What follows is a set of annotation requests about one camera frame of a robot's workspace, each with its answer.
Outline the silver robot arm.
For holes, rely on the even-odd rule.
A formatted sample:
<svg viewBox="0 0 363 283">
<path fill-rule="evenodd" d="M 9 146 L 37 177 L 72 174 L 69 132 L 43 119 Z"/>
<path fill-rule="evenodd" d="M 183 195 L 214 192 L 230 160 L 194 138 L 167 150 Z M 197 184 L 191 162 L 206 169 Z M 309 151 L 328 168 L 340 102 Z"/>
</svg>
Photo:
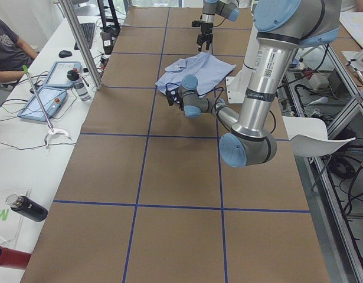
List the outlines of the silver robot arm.
<svg viewBox="0 0 363 283">
<path fill-rule="evenodd" d="M 200 27 L 200 33 L 197 36 L 198 51 L 202 51 L 202 46 L 205 44 L 205 49 L 209 50 L 210 44 L 213 41 L 214 17 L 219 15 L 229 21 L 236 21 L 239 14 L 240 1 L 218 1 L 205 0 L 202 7 L 202 15 L 199 20 L 192 21 L 192 27 Z"/>
<path fill-rule="evenodd" d="M 201 97 L 198 80 L 186 75 L 176 89 L 186 117 L 211 113 L 230 129 L 219 142 L 220 156 L 231 167 L 271 160 L 274 137 L 264 129 L 276 90 L 294 51 L 328 44 L 338 36 L 340 1 L 259 1 L 254 9 L 259 48 L 240 113 L 219 98 Z"/>
</svg>

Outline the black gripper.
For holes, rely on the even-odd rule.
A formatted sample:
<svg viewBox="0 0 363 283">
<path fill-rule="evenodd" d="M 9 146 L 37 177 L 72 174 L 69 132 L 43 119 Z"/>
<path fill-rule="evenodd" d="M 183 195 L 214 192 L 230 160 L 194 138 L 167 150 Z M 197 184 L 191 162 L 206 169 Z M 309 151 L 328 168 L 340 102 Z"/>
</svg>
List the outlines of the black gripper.
<svg viewBox="0 0 363 283">
<path fill-rule="evenodd" d="M 197 21 L 197 26 L 201 28 L 201 33 L 197 37 L 198 51 L 202 50 L 203 43 L 206 43 L 206 50 L 209 50 L 213 42 L 213 23 Z"/>
<path fill-rule="evenodd" d="M 181 92 L 179 91 L 179 88 L 175 88 L 174 90 L 172 90 L 172 94 L 174 103 L 177 103 L 179 105 L 179 109 L 181 111 L 184 111 L 184 101 L 181 96 Z"/>
</svg>

